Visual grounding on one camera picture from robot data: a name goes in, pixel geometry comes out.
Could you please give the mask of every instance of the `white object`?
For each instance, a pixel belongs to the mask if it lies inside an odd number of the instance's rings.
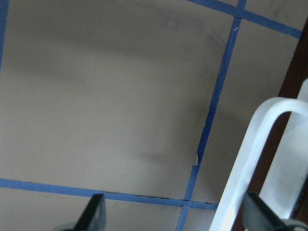
[[[291,117],[260,193],[280,218],[289,218],[308,174],[308,80],[297,99],[272,98],[254,113],[210,231],[231,230],[270,130],[281,114],[290,111]]]

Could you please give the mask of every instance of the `gray floor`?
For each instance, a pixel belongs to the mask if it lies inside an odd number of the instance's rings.
[[[246,9],[301,29],[308,2],[248,0]],[[10,1],[0,177],[183,199],[232,20],[185,0]],[[249,120],[277,95],[296,44],[242,21],[193,200],[219,202]],[[51,231],[89,200],[0,193],[6,231]],[[106,203],[106,231],[172,231],[180,214]],[[213,215],[190,209],[184,230],[206,231]]]

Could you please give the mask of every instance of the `black object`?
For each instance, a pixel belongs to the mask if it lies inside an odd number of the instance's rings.
[[[72,230],[63,231],[104,231],[106,208],[103,194],[94,194]]]
[[[255,193],[243,198],[243,225],[249,231],[308,231],[308,226],[296,220],[281,220]]]

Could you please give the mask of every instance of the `concrete floor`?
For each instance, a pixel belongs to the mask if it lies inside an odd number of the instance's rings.
[[[245,9],[301,30],[308,2],[248,0]],[[232,20],[185,0],[10,1],[0,177],[183,199]],[[242,20],[192,200],[219,202],[249,120],[278,94],[297,41]],[[76,222],[89,200],[0,193],[6,231]],[[181,211],[106,205],[106,231],[173,231]],[[184,230],[206,231],[214,213],[190,209]]]

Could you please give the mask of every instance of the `blue grid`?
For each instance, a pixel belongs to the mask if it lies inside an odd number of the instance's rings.
[[[199,142],[199,146],[197,149],[197,155],[198,155],[197,165],[192,167],[191,175],[190,175],[190,178],[187,184],[187,188],[186,188],[186,192],[185,192],[185,196],[183,200],[172,199],[172,198],[161,198],[161,197],[148,197],[148,196],[135,195],[135,194],[129,194],[129,193],[115,193],[115,192],[112,193],[112,192],[104,192],[104,191],[92,190],[92,189],[65,187],[65,186],[58,186],[58,185],[40,184],[40,183],[32,183],[32,182],[24,182],[24,181],[8,180],[8,179],[0,179],[0,187],[18,189],[18,190],[36,191],[36,192],[43,192],[43,193],[84,196],[84,197],[91,197],[93,194],[96,194],[96,193],[104,193],[105,198],[109,200],[138,202],[138,203],[147,203],[147,204],[155,204],[155,205],[177,206],[177,207],[181,207],[182,210],[180,212],[176,231],[182,231],[184,229],[186,217],[188,215],[188,211],[190,208],[216,210],[218,206],[217,204],[192,201],[191,199],[192,199],[195,183],[198,177],[200,165],[203,159],[206,143],[209,137],[209,133],[210,133],[212,123],[214,120],[214,116],[216,113],[216,109],[218,106],[220,94],[223,88],[226,73],[228,71],[229,63],[230,63],[231,56],[232,56],[232,51],[233,51],[233,48],[234,48],[234,45],[237,39],[237,35],[240,29],[241,20],[244,19],[246,21],[258,24],[260,26],[267,27],[269,29],[275,30],[277,32],[280,32],[280,33],[283,33],[283,34],[286,34],[286,35],[289,35],[289,36],[292,36],[298,39],[300,38],[301,31],[293,27],[270,20],[258,14],[246,11],[244,9],[246,5],[246,0],[239,0],[237,7],[217,1],[217,0],[188,0],[188,1],[208,7],[210,9],[213,9],[213,10],[216,10],[222,13],[232,15],[234,16],[234,19],[233,19],[233,23],[231,26],[231,31],[229,34],[225,52],[222,58],[220,71],[217,77],[214,92],[212,95],[209,112],[205,120],[205,127],[203,129],[200,142]],[[2,62],[2,51],[3,51],[3,45],[4,45],[4,36],[5,36],[8,7],[9,7],[9,0],[0,1],[0,54],[1,54],[0,55],[0,67],[1,67],[1,62]]]

